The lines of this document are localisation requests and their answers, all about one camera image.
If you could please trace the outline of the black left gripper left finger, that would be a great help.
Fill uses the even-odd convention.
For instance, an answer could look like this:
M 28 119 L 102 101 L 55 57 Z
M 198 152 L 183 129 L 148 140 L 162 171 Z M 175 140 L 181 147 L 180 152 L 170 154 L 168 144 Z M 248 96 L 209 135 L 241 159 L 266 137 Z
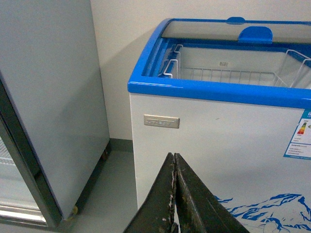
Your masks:
M 168 153 L 141 207 L 124 229 L 125 233 L 177 233 L 174 221 L 177 171 Z

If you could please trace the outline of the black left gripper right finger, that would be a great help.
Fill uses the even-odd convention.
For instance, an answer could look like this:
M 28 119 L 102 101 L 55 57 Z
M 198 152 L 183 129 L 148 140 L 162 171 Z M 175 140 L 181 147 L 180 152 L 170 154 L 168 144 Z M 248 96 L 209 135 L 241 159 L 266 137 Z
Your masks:
M 176 162 L 175 204 L 182 233 L 249 232 L 226 210 L 185 159 L 174 155 Z

